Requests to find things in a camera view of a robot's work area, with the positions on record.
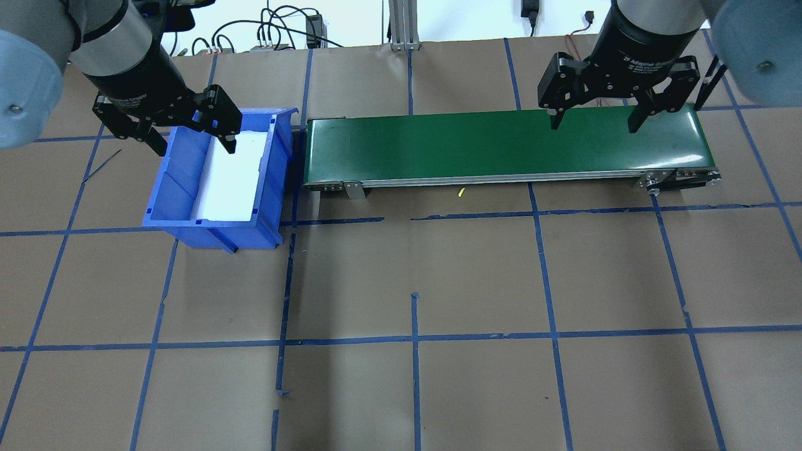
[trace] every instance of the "black wire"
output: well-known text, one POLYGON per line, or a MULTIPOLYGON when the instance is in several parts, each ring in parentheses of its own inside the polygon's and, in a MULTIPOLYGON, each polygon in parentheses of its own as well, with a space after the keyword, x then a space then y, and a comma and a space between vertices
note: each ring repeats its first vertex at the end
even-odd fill
POLYGON ((197 43, 198 43, 198 41, 202 41, 204 44, 206 44, 206 48, 208 48, 208 49, 212 48, 212 46, 210 46, 210 45, 209 45, 209 41, 207 41, 206 39, 203 39, 203 38, 195 38, 195 40, 194 40, 194 41, 192 41, 192 54, 193 54, 193 55, 195 55, 195 44, 197 44, 197 43))
POLYGON ((176 40, 172 41, 172 49, 170 50, 170 56, 176 51, 176 47, 178 46, 178 31, 176 31, 176 40))
MULTIPOLYGON (((224 23, 223 25, 220 26, 220 28, 217 28, 217 30, 215 30, 215 32, 212 35, 212 37, 216 38, 217 34, 220 33, 221 30, 223 30, 223 28, 226 28, 227 26, 233 25, 235 23, 258 23, 258 24, 264 24, 263 22, 258 21, 258 20, 248 20, 248 19, 233 20, 231 22, 224 23)), ((276 24, 272 24, 272 26, 275 26, 276 28, 280 28, 282 30, 292 31, 294 33, 298 33, 299 35, 305 35, 305 36, 310 36, 312 38, 320 39, 324 43, 329 43, 329 44, 331 44, 333 46, 336 46, 336 47, 342 47, 340 44, 337 44, 336 42, 331 41, 329 39, 323 38, 322 36, 311 35, 309 33, 305 33, 305 32, 300 31, 300 30, 295 30, 293 28, 287 28, 285 26, 280 26, 280 25, 276 25, 276 24)))
POLYGON ((223 45, 220 44, 220 38, 223 38, 226 41, 229 41, 229 45, 231 46, 231 53, 237 53, 237 51, 234 50, 234 43, 232 43, 231 39, 229 39, 229 37, 226 36, 226 35, 217 35, 217 48, 220 49, 220 52, 223 51, 223 45))
MULTIPOLYGON (((276 15, 276 11, 277 10, 271 10, 270 8, 262 8, 261 13, 259 14, 259 19, 261 20, 262 23, 273 23, 273 18, 275 17, 279 21, 281 21, 281 23, 285 27, 285 29, 288 30, 289 28, 287 28, 287 22, 284 22, 283 18, 278 17, 276 15), (267 22, 265 22, 265 11, 270 13, 270 19, 268 19, 267 22)), ((295 47, 295 41, 293 40, 293 35, 291 35, 290 33, 287 33, 287 35, 290 37, 290 46, 295 47)), ((273 37, 270 35, 270 29, 269 28, 267 29, 267 38, 270 39, 271 41, 273 40, 273 37)), ((281 41, 282 41, 282 32, 279 31, 278 32, 278 42, 281 42, 281 41)))

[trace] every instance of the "cable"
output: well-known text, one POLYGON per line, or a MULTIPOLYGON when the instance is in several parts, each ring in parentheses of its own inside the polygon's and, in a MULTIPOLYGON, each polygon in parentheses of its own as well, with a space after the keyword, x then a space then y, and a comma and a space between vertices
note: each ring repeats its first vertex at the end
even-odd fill
POLYGON ((176 52, 176 47, 178 46, 178 31, 175 33, 176 38, 172 41, 172 49, 170 50, 170 56, 176 52))
POLYGON ((229 41, 229 45, 231 46, 231 53, 237 53, 237 51, 234 50, 234 43, 231 42, 231 39, 229 39, 228 36, 226 36, 226 35, 217 35, 217 48, 220 49, 221 53, 223 51, 223 46, 222 46, 222 44, 220 44, 220 38, 223 38, 226 41, 229 41))
MULTIPOLYGON (((221 32, 221 30, 223 30, 223 28, 226 28, 227 26, 230 26, 230 25, 234 25, 235 23, 258 23, 260 25, 263 24, 263 22, 260 22, 258 20, 248 20, 248 19, 233 20, 231 22, 224 23, 219 28, 217 28, 217 30, 214 31, 214 34, 212 36, 214 38, 217 37, 217 34, 219 34, 221 32)), ((342 47, 340 44, 337 44, 336 42, 331 41, 331 40, 326 39, 326 38, 323 38, 321 36, 312 35, 310 33, 305 33, 305 32, 300 31, 300 30, 295 30, 293 28, 287 28, 286 26, 280 26, 280 25, 276 25, 276 24, 272 24, 272 26, 275 26, 276 28, 280 28, 282 30, 292 31, 292 32, 298 33, 300 35, 310 36, 312 38, 319 39, 319 40, 323 41, 324 43, 329 43, 329 44, 331 44, 333 46, 336 46, 336 47, 342 47)))
POLYGON ((209 45, 209 41, 207 41, 206 39, 203 39, 203 38, 195 38, 195 40, 194 40, 194 41, 192 41, 192 54, 193 54, 193 55, 195 55, 195 44, 197 44, 197 43, 198 43, 198 41, 202 41, 204 44, 206 44, 206 48, 207 48, 209 51, 211 51, 211 50, 212 50, 212 46, 210 46, 210 45, 209 45))
MULTIPOLYGON (((271 10, 270 8, 262 8, 262 10, 261 10, 261 12, 260 12, 260 14, 259 14, 259 19, 261 20, 261 22, 262 22, 262 23, 273 23, 273 18, 277 18, 279 21, 281 21, 281 23, 282 23, 282 25, 285 27, 285 29, 286 29, 286 30, 288 30, 288 28, 287 28, 287 22, 284 22, 284 19, 283 19, 283 18, 281 18, 281 17, 279 17, 279 16, 276 14, 276 13, 277 13, 277 11, 278 11, 278 9, 276 9, 276 10, 271 10), (267 12, 269 12, 269 13, 270 13, 270 19, 268 19, 268 21, 267 21, 267 22, 265 22, 265 11, 267 11, 267 12)), ((290 33, 287 33, 287 35, 290 37, 290 46, 292 46, 292 47, 295 47, 295 41, 293 40, 293 35, 291 35, 290 33)), ((272 36, 270 36, 270 29, 269 29, 269 28, 267 29, 267 37, 268 37, 268 39, 270 39, 271 41, 273 40, 273 37, 272 37, 272 36)), ((282 33, 281 33, 281 31, 279 31, 279 32, 278 32, 278 42, 281 42, 281 41, 282 41, 282 33)))

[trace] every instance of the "green conveyor belt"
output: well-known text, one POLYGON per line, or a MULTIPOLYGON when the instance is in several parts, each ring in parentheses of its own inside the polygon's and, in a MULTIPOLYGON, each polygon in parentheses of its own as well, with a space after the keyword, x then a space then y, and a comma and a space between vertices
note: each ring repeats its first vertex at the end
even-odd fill
POLYGON ((311 120, 304 186, 638 177, 651 169, 715 168, 691 105, 649 119, 635 134, 626 127, 632 108, 574 108, 559 130, 549 128, 545 110, 311 120))

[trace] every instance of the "blue painter's tape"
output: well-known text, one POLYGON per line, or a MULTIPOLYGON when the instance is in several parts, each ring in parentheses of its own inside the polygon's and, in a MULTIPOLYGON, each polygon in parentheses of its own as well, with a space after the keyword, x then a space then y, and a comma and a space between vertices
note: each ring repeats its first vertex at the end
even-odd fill
POLYGON ((766 209, 766 208, 776 208, 777 204, 775 203, 768 203, 768 204, 754 204, 754 205, 745 205, 745 204, 722 204, 722 205, 677 205, 677 206, 661 206, 661 211, 696 211, 696 210, 706 210, 706 209, 766 209))
POLYGON ((554 318, 554 305, 552 304, 551 285, 549 284, 549 270, 546 266, 546 254, 543 247, 543 233, 541 228, 541 215, 537 209, 537 199, 532 183, 529 183, 529 201, 532 203, 533 217, 535 220, 535 239, 537 241, 537 255, 541 264, 541 276, 543 277, 543 290, 546 297, 546 311, 549 314, 549 334, 552 339, 552 353, 554 355, 554 369, 557 377, 557 393, 560 396, 560 410, 562 413, 562 426, 565 432, 565 447, 568 451, 573 451, 573 438, 571 435, 571 424, 568 416, 568 401, 565 397, 565 382, 562 375, 562 361, 560 358, 560 343, 557 332, 557 321, 554 318))
POLYGON ((240 341, 202 341, 192 343, 159 343, 158 349, 213 349, 217 347, 271 347, 281 345, 277 339, 251 339, 240 341))
POLYGON ((504 51, 507 52, 507 66, 512 79, 512 93, 515 96, 515 109, 520 111, 520 97, 518 96, 518 80, 515 78, 515 65, 512 64, 512 52, 509 50, 509 39, 504 38, 504 51))
POLYGON ((278 444, 278 409, 273 410, 273 424, 270 428, 270 451, 276 451, 278 444))
POLYGON ((381 337, 355 337, 341 339, 288 339, 287 346, 338 346, 343 344, 369 343, 406 343, 411 342, 409 335, 389 335, 381 337))
POLYGON ((161 322, 164 318, 164 300, 167 298, 167 293, 170 288, 170 281, 172 280, 172 268, 176 264, 176 254, 178 253, 178 240, 173 240, 172 249, 170 250, 170 260, 167 264, 167 271, 164 275, 164 287, 161 291, 161 302, 159 303, 159 312, 156 314, 156 324, 153 326, 153 337, 150 343, 150 352, 148 353, 148 362, 145 364, 145 375, 142 379, 142 390, 140 391, 140 402, 136 406, 136 416, 134 417, 134 429, 131 434, 130 451, 136 450, 136 442, 140 436, 140 425, 142 424, 142 412, 145 407, 145 398, 148 396, 148 385, 150 384, 150 375, 153 369, 153 359, 156 357, 156 349, 159 345, 159 333, 161 331, 161 322))
POLYGON ((683 285, 679 281, 679 271, 677 270, 677 262, 674 259, 674 252, 671 250, 671 243, 668 239, 668 232, 666 231, 666 224, 662 219, 662 213, 660 212, 660 205, 657 201, 656 197, 652 197, 652 206, 654 207, 654 215, 657 218, 658 227, 660 229, 660 235, 662 236, 662 243, 663 246, 666 248, 666 256, 668 257, 669 267, 671 268, 671 276, 674 279, 674 287, 677 291, 677 297, 679 298, 679 306, 682 309, 683 317, 685 319, 685 326, 687 329, 688 338, 691 340, 691 350, 694 354, 694 360, 696 361, 696 369, 699 371, 699 380, 702 383, 702 391, 704 393, 705 401, 707 402, 707 410, 710 413, 711 423, 713 424, 713 432, 715 434, 715 439, 719 444, 719 451, 726 451, 727 446, 724 444, 724 435, 721 431, 721 426, 719 424, 719 416, 715 411, 715 405, 713 404, 713 396, 710 392, 710 385, 707 383, 707 374, 704 370, 704 364, 702 363, 702 354, 699 351, 699 345, 696 343, 696 334, 694 333, 694 326, 691 322, 691 314, 688 313, 686 307, 686 299, 685 299, 685 292, 683 290, 683 285))
POLYGON ((42 235, 64 235, 66 230, 30 230, 27 232, 0 232, 0 237, 38 237, 42 235))
POLYGON ((560 338, 637 337, 650 335, 681 335, 687 329, 630 329, 623 331, 571 331, 558 332, 560 338))
POLYGON ((415 114, 412 99, 412 50, 407 50, 407 96, 409 116, 415 114))
POLYGON ((415 451, 423 448, 420 430, 420 360, 418 353, 418 293, 412 293, 412 404, 415 409, 415 451))
POLYGON ((276 390, 283 389, 284 354, 287 343, 287 324, 290 317, 290 295, 293 287, 293 260, 295 256, 295 232, 290 236, 290 252, 287 256, 287 276, 284 283, 284 307, 282 308, 282 332, 278 345, 278 362, 276 364, 276 390))
POLYGON ((313 49, 309 49, 309 52, 306 55, 306 74, 304 75, 304 82, 303 82, 303 101, 301 104, 301 126, 306 128, 306 118, 308 117, 309 111, 307 110, 307 105, 309 102, 309 81, 312 78, 312 55, 314 53, 313 49))
POLYGON ((150 384, 150 375, 153 369, 153 358, 156 356, 156 344, 159 342, 159 330, 161 329, 161 320, 164 317, 164 302, 159 304, 159 313, 156 315, 156 325, 153 328, 153 338, 151 339, 150 352, 148 353, 148 362, 145 364, 145 376, 142 380, 142 389, 140 390, 140 401, 136 406, 136 416, 134 417, 134 429, 131 433, 131 445, 128 447, 129 451, 136 451, 136 442, 140 437, 140 425, 142 424, 142 412, 145 408, 145 398, 148 395, 148 385, 150 384))
POLYGON ((331 224, 362 224, 365 222, 381 222, 384 217, 352 217, 348 219, 314 219, 309 221, 298 221, 300 226, 326 226, 331 224))
POLYGON ((214 71, 217 69, 217 54, 214 54, 212 57, 212 69, 209 71, 209 82, 206 84, 212 84, 214 80, 214 71))
POLYGON ((802 331, 802 324, 780 324, 766 326, 723 326, 723 327, 694 327, 697 334, 732 334, 749 332, 790 332, 802 331))
POLYGON ((38 344, 33 351, 122 351, 150 349, 150 343, 38 344))
POLYGON ((162 229, 156 227, 116 227, 112 229, 75 229, 70 230, 70 235, 87 235, 87 234, 129 234, 138 232, 162 232, 162 229))
POLYGON ((577 214, 577 213, 642 213, 653 211, 652 207, 624 207, 608 209, 553 209, 538 212, 538 216, 549 216, 554 214, 577 214))
POLYGON ((452 213, 432 214, 426 217, 413 217, 410 221, 438 221, 440 219, 478 219, 482 217, 529 217, 531 211, 507 211, 498 213, 452 213))
MULTIPOLYGON (((95 145, 92 146, 92 152, 89 155, 89 160, 87 161, 87 167, 83 171, 83 178, 81 180, 85 180, 87 175, 92 168, 92 162, 95 160, 95 155, 97 155, 98 146, 100 145, 100 137, 103 135, 104 126, 101 125, 98 133, 95 137, 95 145)), ((55 282, 55 276, 59 272, 59 265, 61 264, 61 259, 64 256, 64 249, 67 247, 67 239, 69 236, 69 230, 72 228, 72 223, 75 221, 75 215, 78 213, 78 205, 81 203, 81 197, 83 196, 83 188, 86 185, 82 182, 81 186, 78 188, 78 194, 75 196, 75 203, 72 206, 72 212, 70 213, 70 220, 67 223, 67 230, 65 231, 64 237, 61 240, 61 246, 59 247, 59 253, 56 254, 55 263, 53 264, 53 270, 51 271, 50 279, 47 281, 47 288, 45 289, 45 294, 42 299, 42 303, 39 306, 38 314, 36 315, 36 320, 34 321, 33 330, 30 332, 30 338, 28 339, 28 344, 26 346, 25 355, 22 357, 22 363, 19 366, 19 372, 17 373, 17 379, 14 382, 14 388, 11 390, 11 396, 8 401, 8 405, 6 406, 6 413, 3 415, 2 423, 0 424, 0 443, 2 443, 3 437, 6 435, 6 428, 8 427, 8 421, 11 418, 11 411, 14 410, 14 403, 17 400, 17 395, 19 394, 19 387, 22 384, 22 378, 25 376, 25 370, 28 366, 28 359, 30 358, 30 354, 33 351, 34 342, 36 341, 36 335, 39 332, 39 326, 42 324, 42 318, 45 314, 45 309, 47 308, 47 301, 50 299, 51 292, 53 291, 53 283, 55 282)))

